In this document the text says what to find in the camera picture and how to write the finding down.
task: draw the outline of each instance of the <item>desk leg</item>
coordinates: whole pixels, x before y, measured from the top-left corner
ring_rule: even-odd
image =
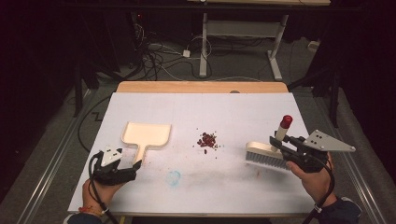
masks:
[[[273,50],[268,50],[268,52],[267,52],[268,60],[270,61],[271,68],[273,70],[274,78],[276,81],[282,80],[282,76],[280,75],[279,66],[277,65],[277,62],[276,62],[276,53],[277,53],[277,50],[279,49],[280,41],[282,41],[282,36],[283,36],[283,32],[285,32],[286,22],[288,21],[288,17],[289,17],[289,15],[284,15],[282,17],[282,22],[279,24],[279,27],[277,29],[274,48],[273,48]]]
[[[206,63],[207,63],[207,49],[206,49],[206,38],[207,38],[207,13],[204,13],[204,19],[202,22],[202,50],[201,50],[201,62],[199,66],[199,76],[206,77]]]

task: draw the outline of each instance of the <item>wooden dustpan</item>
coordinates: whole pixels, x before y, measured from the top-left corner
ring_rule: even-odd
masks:
[[[168,142],[170,132],[170,124],[128,122],[121,139],[125,144],[137,146],[133,162],[135,164],[138,161],[143,161],[148,147],[165,146]]]

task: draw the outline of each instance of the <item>dark background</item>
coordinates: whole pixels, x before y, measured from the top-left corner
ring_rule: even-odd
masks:
[[[332,1],[332,4],[349,7],[364,2]],[[329,63],[338,65],[340,85],[355,116],[396,180],[392,167],[396,154],[392,141],[396,125],[394,5],[387,0],[367,2],[367,11],[360,16],[326,18],[309,13],[290,16],[284,38],[293,41],[304,36],[322,40],[308,75]],[[80,14],[58,8],[50,0],[2,1],[0,6],[3,143],[0,168],[7,171],[0,173],[2,200],[45,131],[45,125],[64,104],[64,97],[74,84],[77,61],[88,59],[118,71],[120,64],[132,62],[136,55],[133,30],[124,13]],[[142,15],[148,31],[180,43],[189,43],[191,35],[202,29],[199,14],[146,12]],[[238,20],[256,20],[256,17],[239,15]],[[319,78],[310,85],[323,80]]]

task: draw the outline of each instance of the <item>human hand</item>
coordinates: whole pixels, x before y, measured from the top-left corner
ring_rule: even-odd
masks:
[[[98,192],[98,195],[101,201],[108,207],[113,199],[114,194],[124,185],[125,183],[114,185],[114,186],[105,186],[99,184],[98,182],[94,181],[94,185]],[[93,193],[91,180],[87,179],[82,186],[82,201],[83,207],[89,208],[85,213],[92,214],[95,216],[100,216],[101,212],[103,211],[100,204],[97,202],[96,196]]]
[[[329,162],[327,162],[328,167],[332,167],[332,157],[330,156],[330,153],[328,153],[329,156]],[[312,197],[312,199],[315,201],[315,203],[318,203],[320,199],[323,198],[323,196],[327,193],[327,190],[329,189],[330,186],[330,176],[327,173],[326,169],[322,169],[318,173],[305,173],[300,167],[292,162],[292,161],[287,161],[286,164],[290,168],[290,170],[297,175],[301,179],[301,182],[303,184],[303,187],[305,188],[306,192]],[[337,198],[335,197],[335,194],[332,192],[329,197],[327,197],[327,200],[325,203],[322,205],[322,207],[328,206],[332,203],[335,203],[337,201]]]

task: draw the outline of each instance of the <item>sleeve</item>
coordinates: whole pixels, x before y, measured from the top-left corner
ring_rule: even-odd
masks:
[[[317,214],[320,224],[357,224],[361,216],[361,208],[344,197],[338,198],[337,202],[321,209]]]
[[[77,213],[67,217],[64,224],[102,224],[102,220],[94,215]]]

